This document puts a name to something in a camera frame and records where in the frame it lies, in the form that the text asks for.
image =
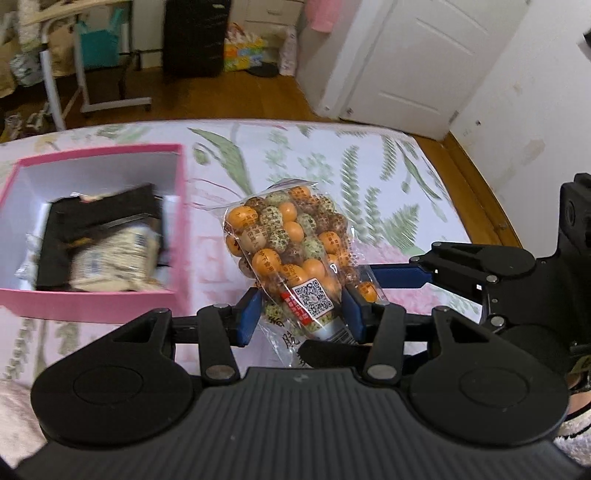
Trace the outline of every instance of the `pink towel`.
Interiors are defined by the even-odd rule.
[[[306,17],[310,28],[318,32],[330,33],[339,18],[342,0],[308,0]]]

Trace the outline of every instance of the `wooden floor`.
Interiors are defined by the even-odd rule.
[[[109,72],[88,75],[92,102],[116,99],[116,83]],[[60,79],[58,89],[63,104],[76,90],[73,77]],[[130,72],[129,96],[151,96],[152,111],[130,107],[95,112],[84,118],[79,112],[81,99],[67,117],[68,128],[90,125],[186,118],[267,118],[298,121],[326,121],[310,110],[306,99],[290,77],[264,79],[246,72],[226,73],[211,79],[168,79],[160,69]],[[20,89],[1,100],[8,112],[20,111],[26,117],[38,111],[45,101],[42,85]],[[519,245],[500,205],[482,177],[454,143],[453,137],[439,143],[416,137],[427,158],[439,172],[454,201],[472,242],[493,245]]]

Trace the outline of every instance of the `snack package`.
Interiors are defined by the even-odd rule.
[[[162,288],[153,279],[159,234],[136,222],[72,259],[70,285],[83,291],[143,291]]]
[[[318,183],[282,180],[223,212],[238,267],[266,294],[263,331],[284,365],[304,366],[306,338],[355,343],[341,317],[341,289],[387,301],[356,249],[355,231]]]

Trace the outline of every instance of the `pink box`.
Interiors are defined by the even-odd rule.
[[[33,291],[15,272],[26,236],[43,236],[49,202],[72,192],[120,192],[145,183],[163,197],[166,290]],[[189,312],[189,211],[181,145],[132,145],[56,152],[16,163],[0,196],[0,304],[16,315],[68,322],[125,323],[154,308]]]

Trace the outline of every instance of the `door frame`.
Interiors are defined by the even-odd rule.
[[[317,108],[317,115],[333,119],[347,118],[344,110],[374,51],[384,24],[394,7],[404,0],[361,1]]]

